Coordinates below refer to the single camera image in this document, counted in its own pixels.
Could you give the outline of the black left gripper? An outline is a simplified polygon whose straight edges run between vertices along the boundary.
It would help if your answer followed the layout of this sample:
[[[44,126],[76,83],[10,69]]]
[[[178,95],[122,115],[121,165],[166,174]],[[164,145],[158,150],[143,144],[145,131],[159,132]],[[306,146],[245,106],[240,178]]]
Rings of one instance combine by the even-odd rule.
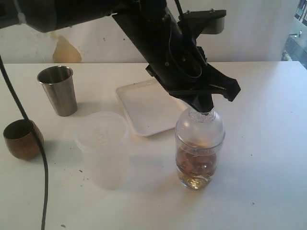
[[[213,94],[220,94],[232,102],[241,91],[237,80],[224,75],[210,64],[191,87],[184,85],[168,89],[160,80],[158,82],[170,96],[184,101],[200,113],[209,113],[214,108]]]

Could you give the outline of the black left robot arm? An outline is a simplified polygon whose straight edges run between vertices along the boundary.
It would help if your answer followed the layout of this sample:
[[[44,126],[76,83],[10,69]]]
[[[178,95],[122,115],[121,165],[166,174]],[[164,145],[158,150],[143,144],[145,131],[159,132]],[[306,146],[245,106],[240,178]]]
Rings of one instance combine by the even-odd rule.
[[[201,34],[224,29],[226,10],[179,12],[164,0],[3,0],[0,26],[26,24],[46,33],[111,16],[148,62],[147,72],[173,97],[201,113],[213,109],[213,94],[233,101],[240,92],[232,79],[207,62]]]

